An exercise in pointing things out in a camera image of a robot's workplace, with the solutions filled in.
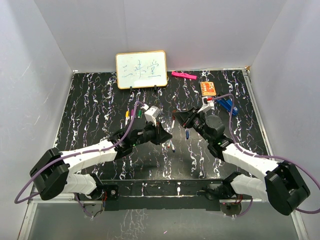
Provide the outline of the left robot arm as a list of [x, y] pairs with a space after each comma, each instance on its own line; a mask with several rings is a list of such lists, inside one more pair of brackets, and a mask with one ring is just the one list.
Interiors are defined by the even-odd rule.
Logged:
[[173, 136], [158, 122], [143, 128], [122, 128], [100, 143], [71, 151], [56, 147], [45, 152], [31, 169], [30, 177], [43, 201], [61, 193], [83, 194], [98, 200], [104, 194], [103, 183], [96, 174], [80, 174], [91, 166], [113, 162], [132, 153], [133, 148], [151, 142], [161, 145]]

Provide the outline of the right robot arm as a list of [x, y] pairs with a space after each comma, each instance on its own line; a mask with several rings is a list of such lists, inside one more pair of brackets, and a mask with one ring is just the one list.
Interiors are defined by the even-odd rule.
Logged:
[[225, 178], [219, 186], [223, 197], [239, 194], [267, 201], [282, 215], [290, 215], [311, 192], [297, 167], [288, 162], [262, 158], [235, 144], [224, 131], [225, 125], [216, 115], [205, 116], [197, 108], [173, 112], [175, 120], [185, 129], [194, 129], [207, 143], [209, 152], [220, 160], [251, 173], [239, 172]]

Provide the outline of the white pen red end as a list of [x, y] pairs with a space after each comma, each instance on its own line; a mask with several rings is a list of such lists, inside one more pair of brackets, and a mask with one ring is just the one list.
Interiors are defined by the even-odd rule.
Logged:
[[171, 135], [173, 134], [174, 126], [175, 126], [175, 119], [172, 119], [171, 128], [170, 128], [170, 134]]

